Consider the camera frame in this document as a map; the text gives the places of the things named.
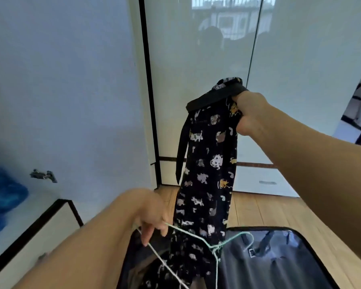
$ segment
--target open suitcase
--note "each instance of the open suitcase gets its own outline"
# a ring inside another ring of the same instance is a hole
[[[242,234],[222,248],[219,263],[220,289],[339,289],[307,240],[287,227],[232,227],[226,239]],[[150,241],[160,254],[169,250],[169,237],[155,233]],[[117,289],[135,289],[150,266],[158,267],[159,259],[149,247],[143,247],[140,234],[130,239]]]

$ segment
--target person's left hand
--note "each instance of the person's left hand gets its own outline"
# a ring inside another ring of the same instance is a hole
[[[144,246],[150,241],[154,229],[160,229],[162,236],[166,236],[170,222],[167,207],[159,194],[149,189],[140,189],[142,205],[138,212],[138,221],[142,224],[142,243]]]

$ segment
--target hand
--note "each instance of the hand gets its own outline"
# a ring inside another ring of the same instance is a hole
[[[138,195],[142,199],[140,209],[138,211],[138,222],[142,224],[142,243],[147,246],[154,229],[160,229],[162,236],[166,236],[170,218],[168,216],[167,207],[159,194],[149,189],[137,189]]]
[[[232,99],[237,103],[242,112],[242,118],[237,125],[237,132],[243,136],[249,136],[257,127],[257,119],[267,113],[270,106],[266,98],[258,92],[244,91]]]

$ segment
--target forearm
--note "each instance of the forearm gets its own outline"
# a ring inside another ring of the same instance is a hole
[[[130,235],[137,207],[143,200],[138,194],[122,194],[67,238],[15,288],[115,288],[117,274],[113,270],[125,253],[120,241],[126,233]]]
[[[250,136],[306,204],[361,257],[361,146],[319,133],[267,105]]]

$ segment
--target animal print fabric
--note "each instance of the animal print fabric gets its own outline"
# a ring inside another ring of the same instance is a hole
[[[224,80],[220,82],[216,89],[225,87]],[[185,154],[182,149],[187,144],[188,153],[173,224],[203,237],[211,245],[223,241],[226,233],[237,162],[236,126],[240,118],[236,103],[228,95],[189,112],[180,138],[180,164]],[[208,289],[215,288],[216,260],[201,240],[174,230],[165,258],[188,286],[200,276],[205,278]],[[179,288],[179,282],[161,265],[156,274],[145,276],[141,288]]]

